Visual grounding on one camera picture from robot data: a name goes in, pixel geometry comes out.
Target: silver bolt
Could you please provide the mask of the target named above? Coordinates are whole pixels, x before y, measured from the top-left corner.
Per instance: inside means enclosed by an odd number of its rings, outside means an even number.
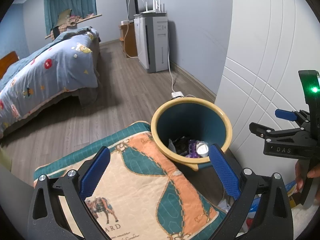
[[[44,174],[42,174],[42,175],[39,177],[39,181],[43,181],[43,180],[45,180],[45,175],[44,175]]]
[[[73,177],[76,174],[75,170],[68,171],[68,176]]]
[[[281,179],[281,175],[279,173],[275,173],[274,176],[276,179]]]
[[[252,174],[252,170],[250,170],[250,169],[248,169],[248,168],[245,168],[245,169],[243,170],[243,172],[244,172],[244,174],[246,174],[246,175],[251,175],[251,174]]]

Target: television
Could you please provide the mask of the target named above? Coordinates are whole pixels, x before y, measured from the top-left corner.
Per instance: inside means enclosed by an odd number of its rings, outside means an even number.
[[[134,20],[134,15],[139,13],[138,0],[126,0],[129,20]]]

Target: wooden floor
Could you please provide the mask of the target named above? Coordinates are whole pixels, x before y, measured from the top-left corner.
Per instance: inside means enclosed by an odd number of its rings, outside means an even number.
[[[168,71],[147,74],[138,59],[127,59],[118,42],[100,46],[97,101],[82,109],[77,98],[66,98],[2,139],[12,158],[12,173],[33,185],[33,172],[86,145],[111,135],[131,123],[151,122],[153,113],[171,99]],[[184,95],[213,101],[182,74],[173,73],[174,88]],[[213,203],[222,197],[222,186],[214,171],[195,173],[179,167],[188,179]]]

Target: power plug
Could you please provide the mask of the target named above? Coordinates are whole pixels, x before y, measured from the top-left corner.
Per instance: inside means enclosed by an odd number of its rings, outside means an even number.
[[[172,98],[176,98],[176,97],[183,97],[183,98],[184,98],[184,95],[182,94],[181,91],[172,92],[172,93],[171,93],[171,96],[172,96]]]

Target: teal curtain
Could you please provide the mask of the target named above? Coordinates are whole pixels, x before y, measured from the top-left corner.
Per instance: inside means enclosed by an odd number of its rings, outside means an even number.
[[[44,18],[47,35],[57,24],[61,12],[72,9],[71,15],[85,18],[88,14],[97,15],[96,0],[44,0]]]

